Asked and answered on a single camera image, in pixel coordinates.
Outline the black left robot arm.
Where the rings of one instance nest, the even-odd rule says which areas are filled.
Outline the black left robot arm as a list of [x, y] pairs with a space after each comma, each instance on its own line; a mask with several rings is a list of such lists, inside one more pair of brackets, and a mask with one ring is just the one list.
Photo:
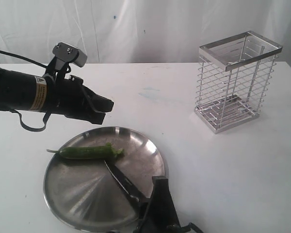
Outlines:
[[72, 76], [56, 83], [49, 75], [39, 77], [0, 67], [0, 111], [34, 111], [101, 125], [114, 102], [96, 94]]

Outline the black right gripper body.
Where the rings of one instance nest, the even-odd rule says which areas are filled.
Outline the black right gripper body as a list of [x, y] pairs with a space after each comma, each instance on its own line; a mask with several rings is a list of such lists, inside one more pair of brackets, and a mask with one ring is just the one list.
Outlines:
[[135, 197], [139, 208], [136, 233], [183, 233], [170, 194], [157, 194], [151, 198]]

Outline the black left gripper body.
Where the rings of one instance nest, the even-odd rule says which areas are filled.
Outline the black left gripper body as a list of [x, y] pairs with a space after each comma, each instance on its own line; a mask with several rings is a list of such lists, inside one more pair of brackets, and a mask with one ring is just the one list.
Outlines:
[[95, 93], [83, 85], [83, 79], [71, 75], [61, 83], [48, 84], [45, 112], [84, 121], [95, 120], [95, 112], [89, 104]]

